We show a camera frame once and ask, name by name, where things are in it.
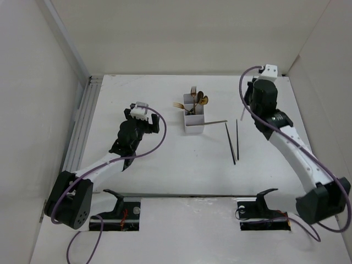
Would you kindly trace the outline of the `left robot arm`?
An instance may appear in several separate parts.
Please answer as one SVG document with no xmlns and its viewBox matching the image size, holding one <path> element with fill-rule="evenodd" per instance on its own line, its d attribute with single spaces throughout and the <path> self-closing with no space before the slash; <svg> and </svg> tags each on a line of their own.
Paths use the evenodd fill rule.
<svg viewBox="0 0 352 264">
<path fill-rule="evenodd" d="M 135 103 L 124 110 L 125 121 L 119 126 L 117 139 L 108 153 L 92 165 L 57 176 L 47 200 L 44 214 L 55 225 L 63 224 L 72 229 L 81 228 L 89 218 L 93 192 L 110 177 L 131 166 L 137 158 L 145 157 L 158 148 L 137 154 L 145 134 L 160 132 L 164 117 L 148 105 Z"/>
</svg>

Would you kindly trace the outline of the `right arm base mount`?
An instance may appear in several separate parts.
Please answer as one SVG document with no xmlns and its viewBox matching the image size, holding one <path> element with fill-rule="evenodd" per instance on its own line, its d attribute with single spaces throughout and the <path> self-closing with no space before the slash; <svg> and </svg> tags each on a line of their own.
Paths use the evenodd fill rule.
<svg viewBox="0 0 352 264">
<path fill-rule="evenodd" d="M 271 210 L 265 196 L 277 188 L 259 192 L 255 197 L 243 197 L 237 201 L 235 217 L 240 221 L 241 231 L 291 231 L 288 213 Z"/>
</svg>

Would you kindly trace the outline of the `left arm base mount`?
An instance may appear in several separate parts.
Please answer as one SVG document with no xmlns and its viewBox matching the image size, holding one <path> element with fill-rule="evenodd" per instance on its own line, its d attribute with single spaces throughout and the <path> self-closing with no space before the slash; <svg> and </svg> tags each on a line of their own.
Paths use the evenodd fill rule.
<svg viewBox="0 0 352 264">
<path fill-rule="evenodd" d="M 137 232 L 140 229 L 141 198 L 104 189 L 92 197 L 89 231 Z"/>
</svg>

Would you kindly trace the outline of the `dark grey chopstick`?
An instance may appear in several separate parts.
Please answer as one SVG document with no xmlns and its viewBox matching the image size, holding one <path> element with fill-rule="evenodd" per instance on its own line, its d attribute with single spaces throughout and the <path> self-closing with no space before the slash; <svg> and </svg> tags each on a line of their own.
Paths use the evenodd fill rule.
<svg viewBox="0 0 352 264">
<path fill-rule="evenodd" d="M 236 119 L 236 155 L 237 155 L 237 160 L 240 160 L 240 154 L 239 154 L 239 130 L 238 130 L 238 120 Z"/>
<path fill-rule="evenodd" d="M 232 141 L 231 141 L 231 138 L 230 138 L 230 133 L 229 133 L 229 130 L 228 130 L 227 123 L 225 123 L 225 128 L 226 128 L 226 132 L 227 132 L 227 137 L 228 137 L 228 141 L 229 141 L 229 147 L 230 147 L 233 163 L 234 163 L 234 165 L 236 165 L 237 162 L 236 162 L 234 148 L 233 148 L 233 144 L 232 144 Z"/>
</svg>

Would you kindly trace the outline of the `white three-compartment utensil holder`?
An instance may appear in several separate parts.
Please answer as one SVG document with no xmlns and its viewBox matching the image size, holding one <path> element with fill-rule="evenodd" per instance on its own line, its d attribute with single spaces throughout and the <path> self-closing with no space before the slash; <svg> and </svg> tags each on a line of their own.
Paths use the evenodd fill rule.
<svg viewBox="0 0 352 264">
<path fill-rule="evenodd" d="M 204 106 L 196 104 L 195 114 L 190 114 L 193 109 L 193 97 L 189 93 L 183 94 L 184 110 L 184 130 L 186 134 L 201 134 L 204 131 Z"/>
</svg>

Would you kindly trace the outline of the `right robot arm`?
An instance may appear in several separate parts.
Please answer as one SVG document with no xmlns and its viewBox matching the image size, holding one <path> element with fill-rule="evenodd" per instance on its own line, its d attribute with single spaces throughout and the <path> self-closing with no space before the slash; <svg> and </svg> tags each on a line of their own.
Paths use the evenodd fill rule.
<svg viewBox="0 0 352 264">
<path fill-rule="evenodd" d="M 244 101 L 250 108 L 255 127 L 284 156 L 305 193 L 297 198 L 288 194 L 280 198 L 264 197 L 255 202 L 256 213 L 266 217 L 274 211 L 275 205 L 283 204 L 284 210 L 296 213 L 308 224 L 342 213 L 351 184 L 345 177 L 333 180 L 314 160 L 292 120 L 277 109 L 277 95 L 274 82 L 253 78 L 247 84 Z"/>
</svg>

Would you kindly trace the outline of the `gold fork green handle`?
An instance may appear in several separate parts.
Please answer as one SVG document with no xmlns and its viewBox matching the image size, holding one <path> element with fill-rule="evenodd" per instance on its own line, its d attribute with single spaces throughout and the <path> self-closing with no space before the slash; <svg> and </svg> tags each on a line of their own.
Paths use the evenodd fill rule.
<svg viewBox="0 0 352 264">
<path fill-rule="evenodd" d="M 173 102 L 173 107 L 182 109 L 182 110 L 186 111 L 186 113 L 191 114 L 191 111 L 190 111 L 190 110 L 187 110 L 187 109 L 185 108 L 185 106 L 184 106 L 182 103 Z"/>
</svg>

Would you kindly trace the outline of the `silver chopstick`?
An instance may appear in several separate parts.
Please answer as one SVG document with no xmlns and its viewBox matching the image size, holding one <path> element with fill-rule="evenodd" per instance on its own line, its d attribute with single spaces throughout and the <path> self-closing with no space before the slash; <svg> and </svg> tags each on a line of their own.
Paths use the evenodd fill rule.
<svg viewBox="0 0 352 264">
<path fill-rule="evenodd" d="M 242 111 L 242 114 L 241 114 L 240 121 L 242 121 L 242 120 L 243 120 L 243 117 L 244 117 L 245 111 L 246 111 L 246 108 L 244 107 L 244 108 L 243 108 L 243 111 Z"/>
<path fill-rule="evenodd" d="M 228 122 L 227 120 L 217 120 L 217 121 L 212 121 L 212 122 L 205 122 L 202 125 L 212 125 L 212 124 L 221 124 L 221 123 L 226 123 Z"/>
</svg>

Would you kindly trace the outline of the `aluminium frame rail left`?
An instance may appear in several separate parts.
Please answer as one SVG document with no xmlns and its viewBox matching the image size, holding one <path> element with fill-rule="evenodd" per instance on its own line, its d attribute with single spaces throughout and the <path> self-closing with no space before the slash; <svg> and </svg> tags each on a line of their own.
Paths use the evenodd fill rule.
<svg viewBox="0 0 352 264">
<path fill-rule="evenodd" d="M 74 107 L 59 172 L 77 171 L 82 163 L 103 77 L 90 76 Z"/>
</svg>

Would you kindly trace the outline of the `gold spoon green handle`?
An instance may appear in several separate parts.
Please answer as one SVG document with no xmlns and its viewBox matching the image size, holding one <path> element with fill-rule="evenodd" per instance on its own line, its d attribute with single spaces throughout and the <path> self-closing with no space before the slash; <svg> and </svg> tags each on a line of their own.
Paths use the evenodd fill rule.
<svg viewBox="0 0 352 264">
<path fill-rule="evenodd" d="M 208 104 L 208 96 L 204 96 L 201 100 L 199 100 L 199 102 L 193 108 L 193 114 L 196 114 L 196 107 L 198 105 L 204 106 L 206 104 Z"/>
</svg>

